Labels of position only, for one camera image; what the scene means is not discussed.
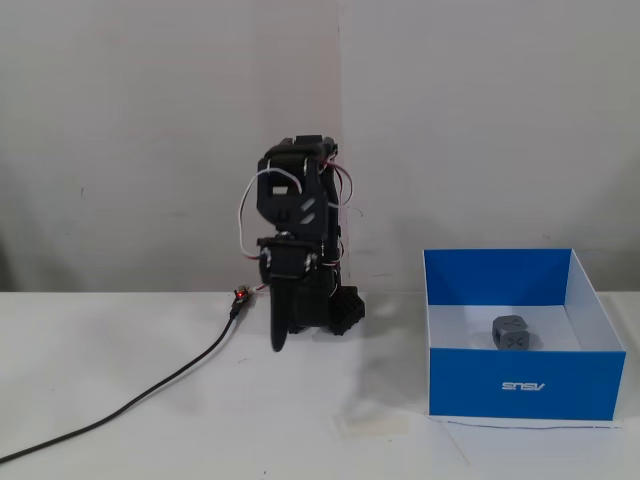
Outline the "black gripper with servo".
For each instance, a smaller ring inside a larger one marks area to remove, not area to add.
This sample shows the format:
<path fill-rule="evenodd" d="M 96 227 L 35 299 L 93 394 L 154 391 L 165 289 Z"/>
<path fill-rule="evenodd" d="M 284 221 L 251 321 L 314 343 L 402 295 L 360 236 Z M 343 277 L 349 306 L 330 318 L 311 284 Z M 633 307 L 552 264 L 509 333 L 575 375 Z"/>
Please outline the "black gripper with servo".
<path fill-rule="evenodd" d="M 292 237 L 265 237 L 257 241 L 259 272 L 263 281 L 297 281 L 316 268 L 319 246 Z M 297 333 L 295 318 L 296 287 L 273 284 L 270 289 L 270 339 L 274 352 L 280 352 L 289 334 Z"/>

